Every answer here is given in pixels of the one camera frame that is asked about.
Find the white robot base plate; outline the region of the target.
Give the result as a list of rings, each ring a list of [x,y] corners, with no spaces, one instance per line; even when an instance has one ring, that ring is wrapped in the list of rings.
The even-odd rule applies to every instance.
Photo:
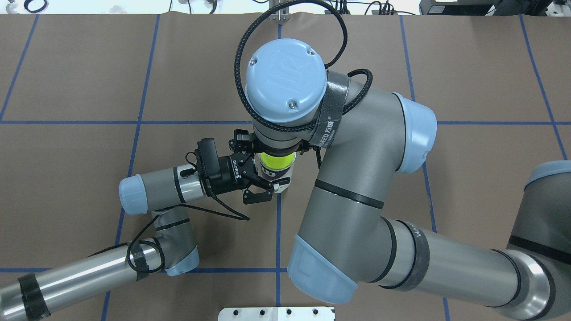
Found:
[[[224,308],[219,321],[335,321],[334,307],[233,307]]]

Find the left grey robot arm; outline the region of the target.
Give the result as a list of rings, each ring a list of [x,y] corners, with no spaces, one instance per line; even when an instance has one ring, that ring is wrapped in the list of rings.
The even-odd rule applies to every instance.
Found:
[[[120,209],[118,185],[131,147],[80,136],[25,138],[1,134],[1,319],[26,320],[19,278],[53,276],[95,260],[94,252],[132,240],[147,215]],[[222,197],[250,217],[235,221],[190,210],[200,264],[192,272],[150,274],[137,281],[124,262],[126,247],[103,252],[111,260],[87,266],[86,286],[63,289],[72,300],[49,309],[48,321],[215,321],[222,308],[276,306],[277,204]]]

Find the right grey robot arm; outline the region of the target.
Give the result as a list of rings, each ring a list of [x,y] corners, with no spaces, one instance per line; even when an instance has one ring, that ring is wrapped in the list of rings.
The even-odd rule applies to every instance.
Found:
[[[246,81],[241,56],[255,29],[297,0],[263,12],[237,47],[237,94],[251,115],[260,151],[287,156],[302,144],[326,149],[288,263],[304,294],[338,305],[359,283],[417,290],[469,301],[519,321],[570,312],[570,161],[545,162],[524,187],[505,250],[483,249],[416,224],[383,217],[396,173],[426,162],[437,134],[434,112],[399,93],[372,89],[372,73],[330,67],[343,54],[348,31],[330,4],[343,42],[324,63],[305,42],[266,43],[251,57]]]

